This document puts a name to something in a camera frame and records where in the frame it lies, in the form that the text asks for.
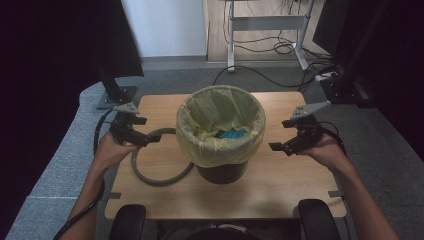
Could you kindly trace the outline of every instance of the person's right hand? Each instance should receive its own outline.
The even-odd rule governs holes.
[[[314,147],[299,152],[299,155],[312,157],[335,174],[354,170],[337,141],[327,134]]]

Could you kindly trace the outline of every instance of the wall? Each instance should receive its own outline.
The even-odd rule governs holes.
[[[203,1],[122,0],[140,57],[205,56]]]

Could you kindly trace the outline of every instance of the desk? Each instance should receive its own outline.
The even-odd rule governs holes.
[[[261,102],[267,117],[263,143],[249,160],[245,174],[236,182],[216,185],[204,180],[196,168],[181,181],[167,187],[153,187],[134,174],[130,157],[118,169],[105,215],[113,219],[120,207],[142,204],[147,219],[260,219],[296,218],[297,203],[305,198],[322,199],[334,217],[346,209],[341,198],[330,198],[328,191],[337,190],[327,168],[306,156],[287,157],[273,152],[269,142],[284,142],[296,135],[295,129],[284,129],[281,121],[289,119],[294,108],[305,104],[297,92],[253,93]],[[136,130],[148,133],[175,127],[176,113],[189,95],[148,95],[141,99],[140,116],[147,124]],[[175,135],[163,135],[161,142],[149,144],[138,155],[140,171],[152,179],[167,179],[180,173],[188,164],[179,150]]]
[[[234,16],[234,0],[230,5],[230,16],[228,23],[228,31],[230,41],[228,44],[228,71],[234,72],[234,31],[262,31],[262,30],[300,30],[299,37],[296,43],[293,43],[294,53],[299,61],[303,71],[308,69],[302,46],[308,28],[309,19],[311,18],[312,8],[315,0],[309,0],[308,10],[305,16],[261,16],[261,17],[235,17]]]

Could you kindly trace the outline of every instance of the floor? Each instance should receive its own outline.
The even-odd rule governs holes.
[[[119,82],[122,85],[137,85],[138,99],[147,94],[189,93],[210,85],[222,69],[218,67],[219,64],[222,63],[217,63],[215,69],[184,69],[182,62],[174,65],[163,61],[155,65],[155,61],[146,61],[143,66],[153,70],[146,69],[144,78],[124,78]],[[164,70],[166,65],[174,66],[172,70]],[[270,79],[286,84],[294,84],[302,77],[299,67],[255,69]],[[222,74],[219,83],[239,86],[248,91],[288,91],[246,69],[236,70],[234,74]],[[95,106],[102,93],[100,83],[82,92],[80,108],[68,133],[36,187],[27,197],[7,239],[51,238],[64,223],[79,194],[92,158],[93,128],[103,114]],[[325,101],[318,82],[310,85],[304,97],[307,103]],[[424,193],[420,185],[424,181],[424,163],[402,136],[377,109],[332,105],[317,113],[317,118],[331,120],[337,125],[352,162],[401,239],[424,239],[424,232],[419,230],[424,225]],[[116,169],[106,176],[106,192],[110,191],[115,173]],[[112,223],[103,215],[106,201],[107,199],[103,199],[99,205],[97,239],[107,239]],[[338,222],[343,239],[347,239],[344,222]],[[357,239],[350,218],[348,222],[352,239]],[[155,231],[154,222],[148,221],[143,231],[147,236],[145,239],[154,239]]]
[[[230,2],[208,0],[209,16],[209,39],[208,39],[208,61],[226,61],[229,41],[228,34],[228,13]],[[305,0],[261,0],[261,1],[236,1],[234,6],[235,17],[254,16],[286,16],[305,15],[309,1]],[[321,14],[324,0],[316,0],[312,9],[307,33],[305,35],[304,47],[316,53],[327,54],[325,50],[312,42],[315,27]],[[240,31],[234,33],[235,40],[235,60],[251,61],[284,61],[295,60],[294,53],[279,54],[274,50],[278,43],[277,37],[280,31]],[[285,30],[281,33],[280,39],[285,38],[296,41],[297,31]],[[254,41],[263,38],[270,38],[262,41]],[[285,53],[289,49],[278,48],[278,51]]]

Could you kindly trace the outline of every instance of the gray carpet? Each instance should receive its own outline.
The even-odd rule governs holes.
[[[138,86],[134,99],[147,94],[193,93],[210,86],[220,70],[150,70],[145,71],[144,78],[121,78],[118,83]],[[302,77],[297,67],[257,70],[286,85],[298,84]],[[224,72],[217,84],[233,85],[250,92],[296,91],[296,88],[276,86],[246,69],[237,69],[234,74]],[[7,239],[51,239],[65,222],[92,160],[94,128],[103,114],[96,106],[103,91],[98,83],[81,93],[80,107],[72,125],[27,197]],[[326,101],[317,82],[310,85],[304,97],[307,103]],[[316,116],[337,125],[348,156],[400,237],[424,239],[424,162],[402,136],[377,109],[331,105]],[[107,239],[112,224],[104,218],[103,211],[115,173],[116,168],[108,172],[106,194],[99,204],[98,239]],[[356,239],[349,215],[347,219],[352,239]],[[337,224],[347,239],[344,222],[338,219]],[[154,222],[147,221],[145,239],[154,239],[155,232]]]

